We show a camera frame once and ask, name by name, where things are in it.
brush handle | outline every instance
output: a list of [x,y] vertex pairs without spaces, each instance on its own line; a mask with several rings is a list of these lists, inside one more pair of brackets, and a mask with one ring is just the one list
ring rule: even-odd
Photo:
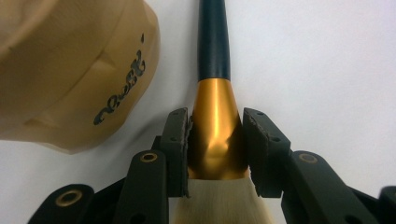
[[198,80],[230,80],[230,49],[224,0],[201,0],[198,22]]

beige cap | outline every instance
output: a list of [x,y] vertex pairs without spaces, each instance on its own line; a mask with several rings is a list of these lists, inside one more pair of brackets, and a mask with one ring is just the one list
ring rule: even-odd
[[157,18],[138,0],[35,3],[0,35],[0,139],[69,153],[94,147],[121,126],[154,75]]

brush bristles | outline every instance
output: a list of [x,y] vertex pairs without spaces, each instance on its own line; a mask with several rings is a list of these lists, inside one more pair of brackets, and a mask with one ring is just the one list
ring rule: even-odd
[[174,224],[273,223],[250,178],[189,180],[190,198],[177,202]]

